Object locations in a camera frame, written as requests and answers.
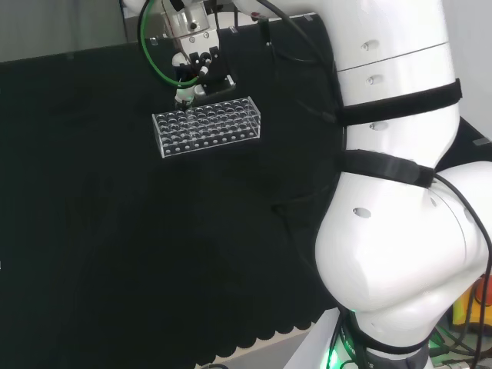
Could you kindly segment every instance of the black fabric backdrop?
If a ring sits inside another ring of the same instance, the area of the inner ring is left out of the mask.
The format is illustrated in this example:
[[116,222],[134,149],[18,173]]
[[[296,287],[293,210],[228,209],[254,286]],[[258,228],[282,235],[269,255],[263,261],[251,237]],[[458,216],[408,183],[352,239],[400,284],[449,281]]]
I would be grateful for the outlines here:
[[[327,44],[318,19],[298,22]],[[151,113],[173,110],[174,92],[136,45],[0,65],[0,367],[191,368],[334,306],[271,205],[333,181],[341,130],[275,84],[257,27],[224,32],[224,46],[238,87],[217,101],[251,96],[261,140],[165,160]],[[171,44],[150,49],[167,68]],[[282,62],[281,75],[330,108],[320,69]],[[285,210],[311,262],[328,198]]]

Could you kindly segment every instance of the black velcro strap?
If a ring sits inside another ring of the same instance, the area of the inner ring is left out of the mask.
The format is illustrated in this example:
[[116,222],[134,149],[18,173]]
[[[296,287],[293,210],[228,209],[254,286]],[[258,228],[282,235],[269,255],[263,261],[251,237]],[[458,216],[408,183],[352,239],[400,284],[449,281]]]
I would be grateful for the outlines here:
[[182,0],[170,0],[172,7],[175,9],[176,12],[180,12],[185,8],[185,4],[183,4]]
[[365,150],[346,150],[338,158],[340,171],[366,175],[429,188],[434,179],[434,169],[414,161]]
[[457,79],[450,85],[431,90],[347,106],[341,110],[338,120],[348,126],[402,118],[446,108],[457,104],[462,97],[461,83]]

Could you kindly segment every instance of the wire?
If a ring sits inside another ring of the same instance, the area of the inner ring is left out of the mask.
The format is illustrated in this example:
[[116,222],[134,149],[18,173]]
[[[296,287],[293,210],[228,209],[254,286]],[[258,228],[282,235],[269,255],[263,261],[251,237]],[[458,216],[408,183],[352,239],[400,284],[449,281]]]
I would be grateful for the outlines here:
[[289,27],[291,27],[303,40],[306,42],[306,44],[311,48],[312,52],[314,53],[314,56],[316,59],[325,66],[327,71],[331,73],[333,65],[329,65],[325,60],[321,52],[319,51],[319,48],[316,46],[316,44],[309,38],[308,35],[287,15],[285,14],[282,10],[277,8],[275,5],[270,3],[268,0],[256,0],[260,4],[262,4],[265,8],[270,10],[271,12],[275,13],[276,16],[282,19]]
[[155,70],[155,72],[168,84],[175,86],[178,89],[190,88],[197,84],[198,78],[193,78],[187,82],[179,82],[174,79],[169,78],[167,75],[161,72],[158,66],[152,60],[150,54],[147,50],[147,45],[145,44],[145,26],[147,25],[148,20],[148,10],[152,8],[155,0],[145,0],[144,6],[140,11],[140,15],[138,17],[138,27],[137,27],[137,36],[138,36],[138,44],[141,46],[141,50],[144,53],[144,56],[147,58],[148,63]]
[[305,65],[318,65],[319,64],[315,60],[296,58],[295,56],[289,55],[287,52],[283,52],[282,50],[279,50],[278,48],[275,49],[275,52],[279,58],[282,58],[284,60],[288,60],[290,62],[305,64]]
[[126,39],[126,42],[128,43],[129,42],[128,30],[126,28],[125,12],[123,11],[123,0],[119,0],[119,3],[120,3],[121,19],[123,21],[123,31],[125,32],[125,39]]
[[239,28],[239,17],[238,17],[238,7],[234,4],[234,27],[237,31]]
[[[485,268],[485,280],[484,280],[484,294],[486,294],[488,291],[490,270],[492,270],[492,241],[490,240],[490,236],[487,232],[487,229],[485,228],[485,226],[482,223],[482,220],[480,219],[478,214],[472,208],[470,202],[468,202],[468,200],[463,196],[463,194],[461,194],[461,192],[456,187],[454,187],[446,178],[443,178],[440,175],[435,175],[435,178],[438,181],[441,181],[450,190],[452,190],[452,192],[460,199],[460,201],[463,203],[464,207],[468,210],[471,217],[474,219],[475,223],[477,224],[478,228],[480,229],[480,232],[482,232],[482,235],[485,238],[485,242],[487,244],[487,249],[489,251],[488,260],[487,260],[487,267]],[[482,350],[482,338],[484,336],[486,304],[487,304],[487,299],[482,298],[482,303],[480,304],[480,323],[479,323],[479,328],[478,328],[477,348],[475,350],[474,360],[472,362],[472,365],[470,366],[471,369],[475,369],[475,367],[478,364],[478,361],[480,360],[480,352]]]
[[217,5],[217,0],[211,0],[211,6],[212,6],[212,11],[214,12],[214,18],[215,18],[215,25],[217,27],[217,37],[218,37],[218,47],[221,51],[222,58],[224,58],[224,63],[225,63],[225,68],[227,70],[227,73],[231,73],[231,69],[229,68],[229,62],[227,55],[225,54],[225,50],[222,47],[222,36],[221,36],[221,26],[218,24],[218,5]]
[[229,369],[229,368],[223,364],[209,364],[209,365],[205,365],[201,369]]
[[344,366],[347,365],[347,364],[351,364],[353,363],[354,361],[353,360],[347,360],[345,361],[344,363],[342,363],[342,365],[338,368],[338,369],[344,369]]
[[468,328],[470,327],[470,319],[471,319],[471,308],[473,307],[473,302],[474,302],[474,296],[475,296],[475,293],[477,291],[477,287],[478,287],[478,281],[474,283],[473,287],[471,288],[471,291],[470,291],[470,297],[468,298],[468,305],[467,305],[467,316],[465,317],[465,320],[464,320],[464,327],[463,327],[463,330],[461,331],[460,333],[460,337],[458,337],[458,339],[456,339],[450,332],[448,332],[446,329],[444,329],[443,327],[440,327],[440,329],[451,339],[454,341],[454,344],[453,346],[451,346],[452,348],[456,348],[458,346],[461,346],[463,348],[466,348],[467,350],[469,350],[472,354],[474,354],[474,350],[467,346],[466,344],[463,343],[463,340],[465,338],[465,336],[467,335],[467,332],[468,332]]
[[445,344],[442,344],[439,347],[432,347],[429,349],[429,356],[430,357],[437,357],[445,354],[449,354],[450,352],[454,352],[455,354],[463,355],[463,356],[474,356],[473,354],[469,353],[468,351],[465,350],[459,350],[457,348],[451,349],[450,347],[446,346]]
[[335,324],[335,329],[333,330],[333,334],[331,335],[330,348],[328,348],[328,361],[326,363],[326,369],[330,369],[331,355],[335,350],[335,344],[337,343],[338,334],[340,333],[341,325],[344,321],[342,316],[342,311],[340,311],[337,319],[337,323]]
[[[278,62],[277,62],[277,49],[275,48],[274,46],[274,43],[271,39],[271,34],[270,34],[270,24],[268,21],[266,22],[262,22],[262,23],[259,23],[262,27],[264,27],[264,35],[265,35],[265,38],[268,39],[268,45],[269,45],[269,48],[271,50],[271,60],[272,60],[272,64],[274,66],[274,78],[275,78],[275,81],[282,87],[282,91],[285,91],[288,93],[288,95],[293,95],[291,89],[285,85],[284,83],[282,83],[282,80],[280,78],[280,74],[279,74],[279,71],[278,71]],[[312,108],[311,106],[305,104],[304,102],[302,102],[301,100],[299,100],[298,98],[293,98],[295,103],[298,104],[299,106],[301,106],[307,113],[313,115],[314,117],[316,118],[319,118],[329,124],[331,123],[335,123],[336,121],[336,118],[334,115],[330,114],[330,113],[327,113],[326,111],[318,111],[316,110],[315,108]]]

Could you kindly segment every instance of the black cable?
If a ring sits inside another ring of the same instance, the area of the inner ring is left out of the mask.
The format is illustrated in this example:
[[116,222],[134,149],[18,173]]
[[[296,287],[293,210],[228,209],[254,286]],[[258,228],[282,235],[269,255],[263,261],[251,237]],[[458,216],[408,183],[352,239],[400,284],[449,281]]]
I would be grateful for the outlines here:
[[304,64],[304,65],[319,65],[319,62],[315,60],[296,58],[295,56],[289,55],[287,52],[283,52],[278,48],[275,49],[275,53],[278,55],[279,58],[288,60],[290,62]]
[[442,344],[439,347],[432,347],[429,349],[429,356],[430,357],[437,357],[445,354],[449,354],[450,352],[454,352],[455,354],[463,355],[463,356],[474,356],[473,354],[470,354],[468,351],[465,350],[458,350],[457,348],[454,348],[451,350],[450,347],[446,346],[445,344]]
[[225,50],[224,50],[223,43],[222,43],[221,26],[218,24],[217,0],[211,0],[211,7],[212,7],[212,11],[214,12],[215,25],[217,26],[218,46],[219,46],[219,49],[221,51],[222,58],[224,58],[224,63],[225,63],[225,68],[227,70],[227,73],[231,74],[231,69],[229,68],[228,58],[227,58],[227,55],[225,54]]
[[477,292],[477,287],[478,287],[478,282],[475,282],[474,286],[471,288],[470,297],[468,298],[467,316],[465,317],[465,320],[464,320],[463,330],[461,331],[458,339],[454,342],[454,345],[451,346],[452,348],[456,348],[458,346],[462,346],[462,347],[466,348],[464,346],[463,340],[467,335],[468,328],[470,327],[471,309],[473,307],[474,296],[475,296],[475,293]]
[[[291,89],[286,86],[284,83],[282,83],[282,80],[280,78],[280,74],[278,71],[278,62],[277,62],[277,54],[278,51],[274,46],[274,43],[271,39],[271,33],[270,33],[270,23],[269,21],[259,21],[258,24],[261,26],[261,30],[263,33],[264,38],[266,38],[268,41],[268,47],[270,48],[271,51],[271,60],[272,64],[274,66],[274,78],[275,81],[282,87],[282,91],[286,91],[289,95],[293,95]],[[298,98],[293,98],[294,102],[301,106],[307,113],[313,115],[316,118],[319,118],[323,121],[325,121],[328,124],[332,124],[336,122],[336,118],[333,114],[327,113],[326,111],[318,111],[315,108],[312,108],[311,106],[305,104]]]
[[353,360],[347,360],[345,361],[344,363],[342,363],[342,365],[338,368],[338,369],[344,369],[344,366],[347,365],[347,364],[351,364],[353,363],[354,361]]
[[237,31],[239,31],[238,8],[236,7],[236,5],[234,5],[234,27],[236,28]]
[[223,364],[209,364],[209,365],[205,365],[201,369],[229,369],[229,368]]
[[[490,236],[489,236],[487,229],[485,228],[484,224],[482,223],[482,220],[480,219],[478,214],[475,212],[475,210],[472,208],[470,202],[468,202],[468,200],[463,196],[463,194],[461,194],[461,192],[456,187],[454,187],[446,178],[443,178],[440,175],[435,175],[435,178],[438,181],[441,181],[450,190],[452,190],[452,192],[460,199],[460,201],[463,203],[464,207],[468,210],[471,217],[474,219],[475,223],[477,224],[478,228],[480,229],[480,232],[482,232],[482,235],[485,238],[485,242],[487,243],[487,249],[489,251],[488,260],[487,260],[487,267],[485,268],[485,281],[484,281],[484,296],[485,296],[485,294],[488,291],[487,289],[488,289],[488,284],[489,284],[490,271],[492,270],[492,241],[490,240]],[[477,348],[475,350],[474,360],[472,362],[472,365],[470,366],[471,369],[475,369],[475,367],[478,364],[478,361],[480,360],[480,352],[482,350],[482,338],[484,336],[486,304],[487,304],[487,299],[482,298],[482,303],[480,304],[480,323],[479,323],[479,329],[478,329]]]
[[331,335],[330,347],[328,348],[328,361],[326,363],[326,369],[330,369],[331,355],[335,350],[335,344],[337,343],[337,338],[340,333],[341,325],[343,322],[344,322],[344,317],[342,311],[340,311],[338,315],[337,323],[335,324],[335,328],[333,330],[333,334]]
[[321,54],[319,47],[309,38],[308,35],[282,10],[277,8],[275,5],[270,3],[268,0],[256,0],[260,4],[262,4],[265,8],[275,13],[276,16],[282,19],[290,28],[292,28],[303,40],[304,42],[311,48],[312,52],[316,59],[326,68],[328,75],[331,75],[334,70],[334,64],[329,65],[325,60],[323,55]]
[[473,361],[473,358],[465,358],[465,359],[449,359],[449,360],[444,360],[444,361],[441,361],[441,364],[443,365],[448,365],[448,364],[458,364],[458,363],[467,363],[467,364],[471,364],[471,362]]
[[138,15],[138,24],[137,24],[137,40],[138,40],[138,45],[141,48],[141,37],[140,37],[140,30],[141,30],[141,21],[144,18],[145,10],[148,7],[148,3],[150,0],[145,0],[143,6],[141,7],[140,14]]
[[462,348],[467,350],[472,355],[475,354],[475,350],[473,348],[471,348],[470,346],[468,346],[467,344],[465,344],[463,342],[463,340],[466,337],[467,332],[468,332],[468,328],[470,326],[471,308],[473,306],[474,295],[475,295],[475,291],[477,290],[477,287],[478,287],[478,282],[475,282],[474,286],[471,288],[470,297],[468,298],[467,316],[465,317],[464,327],[463,327],[463,330],[461,331],[460,336],[458,338],[456,338],[450,332],[448,332],[446,328],[438,325],[438,327],[446,334],[446,336],[448,336],[454,342],[454,344],[450,348],[454,349],[454,348],[461,346]]
[[126,22],[125,22],[125,12],[123,11],[123,0],[119,0],[120,3],[120,11],[121,11],[121,19],[123,20],[123,30],[125,31],[125,39],[126,42],[129,43],[128,39],[128,30],[126,28]]

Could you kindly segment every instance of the white wall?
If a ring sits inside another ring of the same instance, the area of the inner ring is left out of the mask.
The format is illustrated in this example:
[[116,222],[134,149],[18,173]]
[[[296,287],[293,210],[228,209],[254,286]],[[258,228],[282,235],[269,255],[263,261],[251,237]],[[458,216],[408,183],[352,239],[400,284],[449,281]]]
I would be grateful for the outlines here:
[[124,42],[117,1],[0,0],[0,62]]
[[442,0],[461,80],[461,116],[492,138],[492,0]]

